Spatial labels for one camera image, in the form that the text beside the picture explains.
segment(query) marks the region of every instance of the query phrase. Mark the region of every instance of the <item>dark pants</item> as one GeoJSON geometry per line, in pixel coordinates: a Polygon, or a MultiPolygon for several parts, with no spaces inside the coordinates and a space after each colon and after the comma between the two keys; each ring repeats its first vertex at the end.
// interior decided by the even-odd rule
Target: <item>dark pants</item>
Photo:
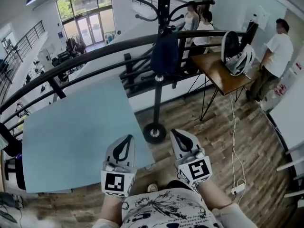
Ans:
{"type": "Polygon", "coordinates": [[[172,188],[185,188],[185,189],[191,190],[191,188],[189,188],[185,183],[183,183],[179,180],[173,180],[173,181],[169,182],[166,189],[172,189],[172,188]]]}
{"type": "MultiPolygon", "coordinates": [[[[206,48],[192,48],[189,50],[188,58],[196,55],[201,55],[205,53],[206,48]]],[[[195,66],[191,59],[188,59],[185,67],[193,67],[195,66]]],[[[188,74],[196,74],[198,72],[197,68],[192,68],[186,71],[188,74]]]]}
{"type": "Polygon", "coordinates": [[[249,100],[263,100],[270,89],[270,86],[278,80],[277,76],[270,73],[265,67],[261,71],[261,75],[252,84],[248,93],[249,100]]]}
{"type": "Polygon", "coordinates": [[[200,54],[204,54],[205,53],[206,48],[191,48],[189,50],[189,55],[188,57],[192,57],[192,56],[196,56],[196,55],[200,55],[200,54]]]}

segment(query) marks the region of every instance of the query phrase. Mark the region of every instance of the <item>light blue table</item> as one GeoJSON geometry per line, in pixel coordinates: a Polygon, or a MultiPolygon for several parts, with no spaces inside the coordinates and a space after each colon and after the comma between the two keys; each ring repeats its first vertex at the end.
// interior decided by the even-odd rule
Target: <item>light blue table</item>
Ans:
{"type": "Polygon", "coordinates": [[[107,147],[132,134],[135,167],[154,163],[118,77],[89,85],[25,119],[23,171],[27,192],[101,181],[107,147]]]}

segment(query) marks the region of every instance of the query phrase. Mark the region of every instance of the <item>woman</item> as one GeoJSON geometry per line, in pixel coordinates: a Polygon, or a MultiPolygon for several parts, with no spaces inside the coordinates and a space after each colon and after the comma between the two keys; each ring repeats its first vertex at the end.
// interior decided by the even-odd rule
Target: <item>woman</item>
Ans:
{"type": "Polygon", "coordinates": [[[185,21],[177,27],[182,28],[182,30],[196,30],[200,21],[199,15],[196,13],[196,8],[196,3],[190,1],[187,6],[188,12],[186,13],[185,21]]]}
{"type": "MultiPolygon", "coordinates": [[[[214,30],[211,25],[212,13],[210,11],[204,11],[202,13],[199,27],[197,30],[214,30]]],[[[191,46],[201,46],[206,45],[210,42],[212,37],[195,37],[191,46]]],[[[189,52],[189,57],[204,54],[206,48],[193,48],[189,52]]]]}

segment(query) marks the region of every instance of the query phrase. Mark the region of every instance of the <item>shoe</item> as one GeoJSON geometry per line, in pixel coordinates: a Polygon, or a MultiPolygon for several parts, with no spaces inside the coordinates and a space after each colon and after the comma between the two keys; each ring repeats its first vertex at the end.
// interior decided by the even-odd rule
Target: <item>shoe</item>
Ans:
{"type": "Polygon", "coordinates": [[[150,184],[147,193],[149,192],[158,192],[158,186],[155,183],[150,184]]]}
{"type": "Polygon", "coordinates": [[[257,102],[261,101],[261,99],[259,97],[255,97],[254,100],[257,101],[257,102]]]}

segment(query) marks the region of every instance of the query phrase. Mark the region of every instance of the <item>power strip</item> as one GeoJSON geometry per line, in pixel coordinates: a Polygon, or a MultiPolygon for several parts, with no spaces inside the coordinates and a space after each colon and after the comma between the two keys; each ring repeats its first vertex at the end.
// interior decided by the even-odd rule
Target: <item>power strip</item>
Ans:
{"type": "Polygon", "coordinates": [[[235,188],[231,189],[231,193],[233,195],[240,193],[241,191],[245,190],[245,184],[242,183],[241,185],[236,186],[235,188]]]}

